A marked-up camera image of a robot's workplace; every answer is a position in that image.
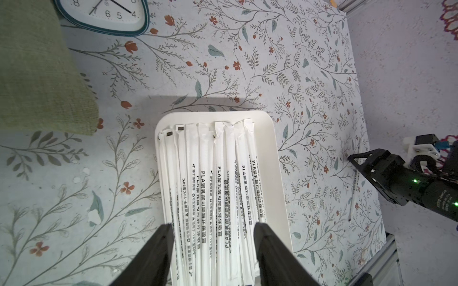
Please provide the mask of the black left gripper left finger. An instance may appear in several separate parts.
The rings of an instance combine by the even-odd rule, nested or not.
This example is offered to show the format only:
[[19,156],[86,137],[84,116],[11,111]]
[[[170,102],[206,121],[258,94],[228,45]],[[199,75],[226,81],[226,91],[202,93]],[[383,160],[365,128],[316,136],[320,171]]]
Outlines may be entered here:
[[174,246],[171,224],[162,224],[111,286],[165,286]]

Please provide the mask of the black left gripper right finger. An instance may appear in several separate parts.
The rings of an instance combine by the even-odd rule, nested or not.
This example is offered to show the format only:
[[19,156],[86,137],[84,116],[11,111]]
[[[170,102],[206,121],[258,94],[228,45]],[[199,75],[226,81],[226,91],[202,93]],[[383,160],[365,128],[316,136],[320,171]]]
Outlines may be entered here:
[[268,224],[256,223],[254,242],[262,286],[318,285]]

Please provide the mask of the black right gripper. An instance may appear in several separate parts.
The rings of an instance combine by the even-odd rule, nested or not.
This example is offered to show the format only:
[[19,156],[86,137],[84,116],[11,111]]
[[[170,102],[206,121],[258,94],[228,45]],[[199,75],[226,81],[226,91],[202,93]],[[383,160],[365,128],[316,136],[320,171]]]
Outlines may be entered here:
[[448,158],[442,175],[426,175],[404,167],[404,160],[388,150],[353,154],[348,161],[385,200],[420,205],[445,218],[458,220],[458,157]]

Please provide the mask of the straw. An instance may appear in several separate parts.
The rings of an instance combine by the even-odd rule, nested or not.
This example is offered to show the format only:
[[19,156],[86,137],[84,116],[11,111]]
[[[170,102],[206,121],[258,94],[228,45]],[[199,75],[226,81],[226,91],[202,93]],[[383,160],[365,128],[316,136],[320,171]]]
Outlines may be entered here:
[[252,180],[253,180],[253,185],[254,185],[256,205],[258,209],[258,220],[261,223],[266,223],[267,217],[265,213],[265,204],[264,204],[264,196],[262,192],[260,166],[259,166],[259,160],[258,160],[258,153],[256,149],[255,124],[252,121],[252,119],[245,119],[243,121],[243,125],[244,125],[246,135],[248,138],[249,159],[250,159],[250,165],[252,168]]
[[167,147],[166,147],[166,133],[163,131],[159,132],[157,136],[157,143],[159,149],[159,169],[161,173],[161,187],[162,187],[162,197],[163,197],[163,208],[165,221],[172,225],[173,230],[173,239],[174,239],[174,257],[172,258],[171,263],[171,280],[173,286],[182,286],[183,285],[183,270],[181,262],[181,246],[180,246],[180,227],[177,221],[176,214],[176,202],[173,189],[171,176],[168,163]]
[[248,147],[246,142],[245,127],[243,122],[234,125],[234,137],[236,142],[236,157],[239,170],[240,190],[243,210],[243,230],[246,239],[247,252],[249,257],[249,269],[251,278],[255,281],[258,276],[259,267],[255,252],[254,243],[254,223],[255,216],[253,211],[252,196],[250,191],[248,162]]

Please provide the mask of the straw PLA label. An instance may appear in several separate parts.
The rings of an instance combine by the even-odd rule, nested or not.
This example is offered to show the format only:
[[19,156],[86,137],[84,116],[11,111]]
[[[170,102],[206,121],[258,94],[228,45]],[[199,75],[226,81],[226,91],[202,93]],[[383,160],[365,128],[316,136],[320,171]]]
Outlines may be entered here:
[[198,124],[199,132],[199,159],[200,159],[200,211],[201,211],[201,275],[202,285],[212,285],[211,268],[211,226],[210,226],[210,184],[211,184],[211,162],[209,156],[211,151],[211,133],[204,123]]

